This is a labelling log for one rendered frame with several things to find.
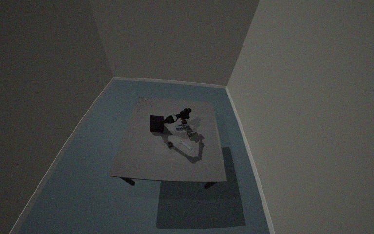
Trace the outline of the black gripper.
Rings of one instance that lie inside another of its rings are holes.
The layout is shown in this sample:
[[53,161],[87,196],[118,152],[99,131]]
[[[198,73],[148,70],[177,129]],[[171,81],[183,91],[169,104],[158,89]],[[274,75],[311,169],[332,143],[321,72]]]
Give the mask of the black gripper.
[[183,121],[181,121],[182,124],[187,124],[187,121],[185,120],[185,117],[186,117],[186,116],[182,116],[182,117],[181,117],[181,120],[183,120]]

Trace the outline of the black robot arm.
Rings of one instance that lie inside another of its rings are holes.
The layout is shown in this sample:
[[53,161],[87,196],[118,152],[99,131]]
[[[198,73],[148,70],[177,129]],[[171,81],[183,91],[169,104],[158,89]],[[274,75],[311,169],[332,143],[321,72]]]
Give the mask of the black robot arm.
[[[177,117],[177,119],[179,119],[179,118],[181,118],[182,116],[186,116],[185,117],[185,119],[189,119],[190,117],[189,117],[189,113],[191,112],[191,109],[190,108],[185,108],[184,110],[182,110],[179,114],[176,114],[176,117]],[[177,121],[177,119],[176,119],[176,121]],[[172,115],[170,115],[170,116],[168,116],[165,120],[162,120],[162,121],[154,121],[153,122],[153,124],[154,124],[154,127],[155,128],[159,128],[162,124],[165,124],[165,123],[168,123],[168,124],[172,124],[172,123],[174,123],[174,122],[176,122],[176,121],[174,121],[174,119],[173,119],[173,117],[172,117]]]

